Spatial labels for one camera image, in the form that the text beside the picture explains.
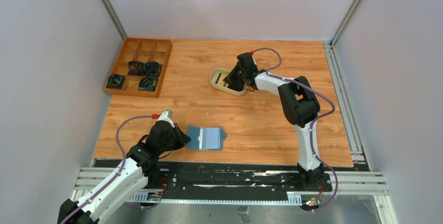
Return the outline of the blue leather card holder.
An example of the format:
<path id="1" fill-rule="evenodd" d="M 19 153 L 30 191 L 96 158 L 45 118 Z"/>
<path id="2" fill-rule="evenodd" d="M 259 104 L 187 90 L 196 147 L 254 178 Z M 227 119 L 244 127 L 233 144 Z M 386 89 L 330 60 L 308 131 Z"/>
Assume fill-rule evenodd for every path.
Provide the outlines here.
<path id="1" fill-rule="evenodd" d="M 192 150 L 222 150 L 227 137 L 222 127 L 188 126 L 187 135 L 191 140 L 186 148 Z"/>

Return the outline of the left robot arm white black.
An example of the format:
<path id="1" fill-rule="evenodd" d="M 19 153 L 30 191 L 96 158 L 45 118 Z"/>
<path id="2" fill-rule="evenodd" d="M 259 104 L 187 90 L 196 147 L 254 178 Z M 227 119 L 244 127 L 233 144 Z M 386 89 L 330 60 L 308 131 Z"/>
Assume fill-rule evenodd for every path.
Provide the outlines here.
<path id="1" fill-rule="evenodd" d="M 78 200 L 67 199 L 60 206 L 58 223 L 105 223 L 140 189 L 159 185 L 160 155 L 190 141 L 176 123 L 158 120 L 102 182 Z"/>

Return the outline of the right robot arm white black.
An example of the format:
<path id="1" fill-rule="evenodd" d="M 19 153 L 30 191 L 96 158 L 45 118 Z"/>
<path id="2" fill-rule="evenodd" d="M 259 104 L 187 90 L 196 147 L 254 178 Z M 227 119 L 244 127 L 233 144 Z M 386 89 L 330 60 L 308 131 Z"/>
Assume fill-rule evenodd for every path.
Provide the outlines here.
<path id="1" fill-rule="evenodd" d="M 317 122 L 319 101 L 306 77 L 287 78 L 259 70 L 251 52 L 237 56 L 233 70 L 224 78 L 228 87 L 248 86 L 278 95 L 287 121 L 294 126 L 298 141 L 298 184 L 304 191 L 319 185 L 324 166 L 318 159 Z"/>

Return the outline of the gold card in tray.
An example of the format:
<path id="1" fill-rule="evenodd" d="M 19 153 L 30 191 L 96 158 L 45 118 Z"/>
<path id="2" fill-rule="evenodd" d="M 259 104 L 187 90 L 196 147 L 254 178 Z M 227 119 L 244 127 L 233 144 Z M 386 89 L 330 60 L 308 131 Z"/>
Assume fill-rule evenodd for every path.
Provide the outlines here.
<path id="1" fill-rule="evenodd" d="M 226 87 L 227 83 L 225 82 L 225 78 L 227 76 L 228 76 L 227 73 L 218 73 L 218 74 L 216 74 L 214 83 L 216 85 Z"/>

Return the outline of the beige oval tray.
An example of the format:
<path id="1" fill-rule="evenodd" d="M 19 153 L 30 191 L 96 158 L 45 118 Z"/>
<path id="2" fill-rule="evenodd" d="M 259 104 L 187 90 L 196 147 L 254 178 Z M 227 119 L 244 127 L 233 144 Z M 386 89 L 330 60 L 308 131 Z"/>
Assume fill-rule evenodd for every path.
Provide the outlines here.
<path id="1" fill-rule="evenodd" d="M 235 96 L 244 95 L 247 91 L 247 85 L 244 85 L 241 91 L 236 91 L 231 88 L 228 88 L 228 84 L 224 81 L 224 79 L 228 76 L 229 73 L 230 71 L 227 69 L 223 68 L 214 69 L 209 76 L 210 85 L 215 89 L 221 90 L 231 95 Z"/>

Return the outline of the rolled dark belt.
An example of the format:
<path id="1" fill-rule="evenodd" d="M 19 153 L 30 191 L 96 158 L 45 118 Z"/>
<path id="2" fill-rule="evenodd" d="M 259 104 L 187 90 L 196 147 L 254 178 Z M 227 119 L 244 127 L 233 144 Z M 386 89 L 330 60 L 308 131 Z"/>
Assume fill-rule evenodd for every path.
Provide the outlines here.
<path id="1" fill-rule="evenodd" d="M 142 75 L 142 67 L 144 66 L 143 62 L 140 61 L 129 61 L 128 62 L 128 74 L 133 76 L 141 76 Z"/>
<path id="2" fill-rule="evenodd" d="M 145 77 L 138 83 L 140 91 L 155 91 L 158 84 L 157 78 Z"/>
<path id="3" fill-rule="evenodd" d="M 160 76 L 162 65 L 156 61 L 149 61 L 142 65 L 141 73 L 144 77 L 158 78 Z"/>
<path id="4" fill-rule="evenodd" d="M 106 88 L 109 89 L 121 89 L 124 85 L 126 76 L 120 74 L 112 74 L 109 76 Z"/>

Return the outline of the wooden compartment organizer box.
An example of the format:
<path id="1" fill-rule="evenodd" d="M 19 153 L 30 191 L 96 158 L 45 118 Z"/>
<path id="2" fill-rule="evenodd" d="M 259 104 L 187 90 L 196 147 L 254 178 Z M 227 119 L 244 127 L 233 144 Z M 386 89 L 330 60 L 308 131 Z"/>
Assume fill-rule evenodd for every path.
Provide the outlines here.
<path id="1" fill-rule="evenodd" d="M 158 98 L 171 52 L 169 39 L 126 38 L 104 91 L 110 95 Z"/>

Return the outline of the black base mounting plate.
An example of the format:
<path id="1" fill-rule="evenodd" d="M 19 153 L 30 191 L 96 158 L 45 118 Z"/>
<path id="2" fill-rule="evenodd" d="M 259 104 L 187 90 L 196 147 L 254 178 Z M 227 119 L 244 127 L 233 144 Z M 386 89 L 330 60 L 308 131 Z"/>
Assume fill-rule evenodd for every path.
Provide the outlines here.
<path id="1" fill-rule="evenodd" d="M 160 161 L 145 190 L 165 190 L 164 199 L 284 201 L 288 192 L 333 192 L 324 167 Z"/>

